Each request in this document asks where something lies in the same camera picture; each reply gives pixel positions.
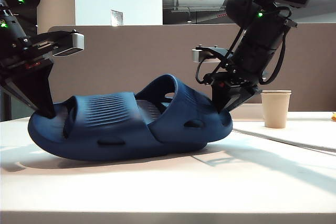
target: tabletop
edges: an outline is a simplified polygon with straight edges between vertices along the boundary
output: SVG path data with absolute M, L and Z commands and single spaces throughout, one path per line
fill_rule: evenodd
M 4 224 L 336 223 L 336 155 L 232 132 L 194 153 L 72 161 L 28 120 L 0 123 Z

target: cubicle divider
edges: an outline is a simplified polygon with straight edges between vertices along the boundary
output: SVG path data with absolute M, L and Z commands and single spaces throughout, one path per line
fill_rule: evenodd
M 85 35 L 85 50 L 55 59 L 50 75 L 54 102 L 74 94 L 138 92 L 164 73 L 211 97 L 211 87 L 195 81 L 197 64 L 192 62 L 191 50 L 199 44 L 228 48 L 238 32 L 234 24 L 59 26 L 51 30 L 72 29 Z M 293 28 L 278 78 L 260 88 L 292 90 L 290 111 L 336 110 L 335 31 L 336 24 L 324 23 Z M 269 73 L 277 57 L 267 68 Z M 214 67 L 205 63 L 201 75 Z M 259 95 L 249 102 L 260 102 Z

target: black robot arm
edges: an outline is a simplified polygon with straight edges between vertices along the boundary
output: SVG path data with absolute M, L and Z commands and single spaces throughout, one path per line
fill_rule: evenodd
M 56 31 L 27 36 L 11 9 L 35 8 L 40 0 L 0 0 L 0 85 L 46 117 L 55 115 L 48 77 L 53 56 L 83 49 L 83 35 Z
M 231 111 L 258 94 L 258 84 L 269 84 L 277 76 L 285 56 L 286 35 L 297 24 L 289 18 L 291 9 L 276 3 L 300 8 L 305 7 L 308 0 L 228 0 L 227 16 L 240 27 L 231 47 L 196 47 L 194 50 L 198 55 L 194 60 L 197 58 L 199 62 L 196 80 L 211 85 L 212 99 L 218 111 L 223 108 Z M 243 32 L 245 34 L 233 52 Z M 265 81 L 263 71 L 281 44 L 278 63 L 273 74 Z M 209 58 L 217 58 L 220 63 L 200 80 L 200 65 Z

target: cable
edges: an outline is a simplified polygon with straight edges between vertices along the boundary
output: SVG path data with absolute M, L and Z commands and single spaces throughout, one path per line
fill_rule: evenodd
M 252 1 L 253 1 L 253 0 L 249 0 L 249 2 L 248 2 L 247 12 L 246 12 L 247 14 L 249 13 L 249 11 L 250 11 L 250 9 L 251 9 Z M 227 53 L 225 54 L 225 56 L 224 56 L 225 59 L 229 56 L 230 53 L 232 53 L 232 50 L 233 50 L 234 47 L 236 46 L 236 44 L 237 44 L 237 42 L 238 42 L 238 39 L 241 37 L 241 35 L 242 35 L 243 31 L 244 31 L 244 27 L 245 27 L 245 23 L 246 23 L 247 19 L 248 19 L 248 15 L 245 16 L 244 21 L 243 21 L 243 25 L 241 26 L 239 32 L 237 33 L 236 38 L 235 38 L 234 41 L 232 42 L 232 44 L 231 44 L 229 50 L 228 50 Z M 212 71 L 211 76 L 213 76 L 213 75 L 214 75 L 214 74 L 221 68 L 221 66 L 222 66 L 222 62 L 220 62 L 220 63 L 217 65 L 217 67 L 214 69 L 214 71 Z
M 264 81 L 262 79 L 262 74 L 259 78 L 259 83 L 261 85 L 267 85 L 267 84 L 270 84 L 271 82 L 274 81 L 274 79 L 277 77 L 279 71 L 280 71 L 280 68 L 282 66 L 282 62 L 285 58 L 285 52 L 286 52 L 286 36 L 287 36 L 287 33 L 289 31 L 289 28 L 287 30 L 285 30 L 285 32 L 283 33 L 283 36 L 282 36 L 282 46 L 281 46 L 281 52 L 280 52 L 280 56 L 279 56 L 279 59 L 278 59 L 278 62 L 277 62 L 277 65 L 275 66 L 275 69 L 272 73 L 272 75 L 270 76 L 270 78 L 267 80 L 267 81 Z
M 200 72 L 200 68 L 201 68 L 201 65 L 202 63 L 206 60 L 206 58 L 203 58 L 203 60 L 200 61 L 200 63 L 198 64 L 197 66 L 197 69 L 196 69 L 196 75 L 195 75 L 195 78 L 196 78 L 196 81 L 199 83 L 199 84 L 204 84 L 204 80 L 201 81 L 198 77 L 198 74 Z
M 288 11 L 288 15 L 285 16 L 285 18 L 289 18 L 292 15 L 292 10 L 287 6 L 279 6 L 275 10 L 272 10 L 272 11 L 269 11 L 269 12 L 262 12 L 262 13 L 268 15 L 268 14 L 279 13 L 282 10 L 287 10 Z

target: beige cup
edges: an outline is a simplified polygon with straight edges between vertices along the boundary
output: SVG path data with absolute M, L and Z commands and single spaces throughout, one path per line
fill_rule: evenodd
M 264 90 L 261 93 L 265 127 L 286 127 L 290 94 L 291 90 Z

